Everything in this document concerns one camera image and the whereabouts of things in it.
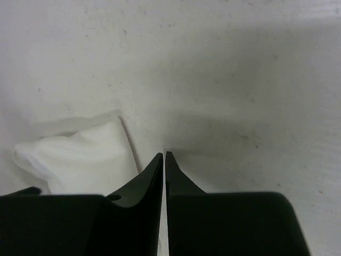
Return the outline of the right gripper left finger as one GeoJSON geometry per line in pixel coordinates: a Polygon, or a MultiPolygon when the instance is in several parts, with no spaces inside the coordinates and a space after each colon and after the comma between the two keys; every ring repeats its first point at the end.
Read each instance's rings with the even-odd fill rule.
{"type": "Polygon", "coordinates": [[[1,255],[156,255],[163,155],[108,196],[1,197],[1,255]]]}

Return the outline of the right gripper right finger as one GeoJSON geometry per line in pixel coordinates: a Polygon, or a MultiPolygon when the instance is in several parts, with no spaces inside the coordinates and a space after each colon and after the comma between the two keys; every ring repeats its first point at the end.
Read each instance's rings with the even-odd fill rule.
{"type": "Polygon", "coordinates": [[[166,153],[170,255],[309,255],[294,209],[275,192],[208,194],[166,153]]]}

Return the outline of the white tank top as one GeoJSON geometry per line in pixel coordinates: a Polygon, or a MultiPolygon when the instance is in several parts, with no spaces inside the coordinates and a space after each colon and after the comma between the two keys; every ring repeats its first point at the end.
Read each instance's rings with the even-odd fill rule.
{"type": "Polygon", "coordinates": [[[14,163],[47,183],[51,194],[109,195],[138,175],[122,118],[72,135],[41,138],[14,147],[14,163]]]}

